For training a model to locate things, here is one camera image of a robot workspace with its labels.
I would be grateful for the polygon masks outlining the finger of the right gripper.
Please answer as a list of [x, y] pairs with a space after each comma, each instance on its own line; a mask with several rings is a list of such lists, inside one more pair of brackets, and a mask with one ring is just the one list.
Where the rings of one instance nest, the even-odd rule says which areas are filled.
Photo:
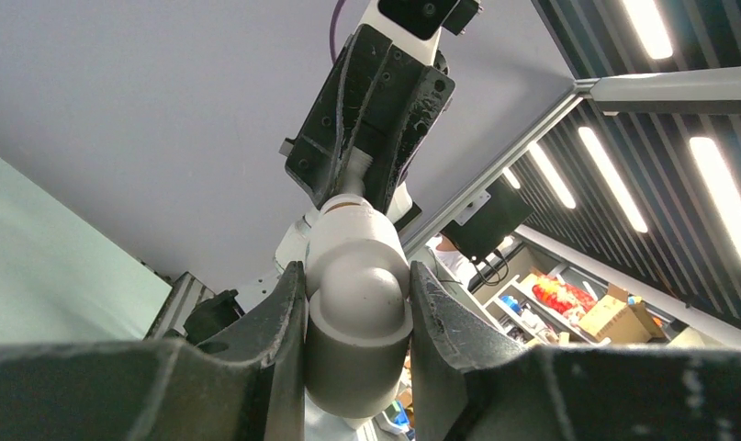
[[287, 174], [319, 208], [342, 185], [362, 119], [376, 89], [392, 40], [363, 24], [332, 66], [285, 162]]
[[450, 104], [455, 82], [448, 62], [415, 62], [381, 73], [360, 126], [360, 150], [372, 163], [363, 177], [364, 197], [386, 213], [421, 143]]

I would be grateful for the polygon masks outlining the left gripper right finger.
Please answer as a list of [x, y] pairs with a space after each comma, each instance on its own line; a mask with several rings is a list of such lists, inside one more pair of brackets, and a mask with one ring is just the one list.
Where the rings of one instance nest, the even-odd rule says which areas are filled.
[[410, 268], [410, 303], [417, 439], [528, 439], [515, 383], [526, 351], [455, 300], [421, 262]]

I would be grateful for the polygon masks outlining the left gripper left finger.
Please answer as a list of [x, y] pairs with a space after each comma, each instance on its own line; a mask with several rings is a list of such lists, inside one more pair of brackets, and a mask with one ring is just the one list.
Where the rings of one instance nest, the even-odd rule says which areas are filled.
[[225, 421], [232, 440], [302, 440], [305, 435], [304, 336], [306, 277], [290, 262], [263, 301], [197, 345], [243, 379], [222, 386], [236, 401]]

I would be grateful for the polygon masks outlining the white plastic faucet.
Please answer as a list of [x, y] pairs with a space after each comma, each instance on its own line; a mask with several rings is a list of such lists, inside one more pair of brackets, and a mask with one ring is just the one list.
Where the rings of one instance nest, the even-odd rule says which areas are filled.
[[346, 165], [341, 191], [362, 197], [365, 194], [365, 174], [373, 163], [373, 157], [357, 148], [352, 149]]

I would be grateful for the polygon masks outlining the white elbow fitting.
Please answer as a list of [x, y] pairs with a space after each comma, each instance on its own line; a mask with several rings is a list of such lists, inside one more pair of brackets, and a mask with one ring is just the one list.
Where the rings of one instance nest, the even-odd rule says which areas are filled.
[[410, 265], [394, 225], [359, 196], [331, 198], [310, 232], [305, 277], [308, 396], [346, 419], [381, 413], [412, 332]]

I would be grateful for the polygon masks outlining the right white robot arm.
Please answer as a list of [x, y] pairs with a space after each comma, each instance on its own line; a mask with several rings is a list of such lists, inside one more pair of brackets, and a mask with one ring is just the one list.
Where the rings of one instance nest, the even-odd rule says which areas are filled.
[[278, 259], [304, 272], [306, 341], [349, 349], [405, 349], [412, 329], [410, 267], [394, 206], [410, 162], [455, 84], [437, 41], [418, 49], [363, 23], [347, 40], [296, 138], [287, 173], [315, 211]]

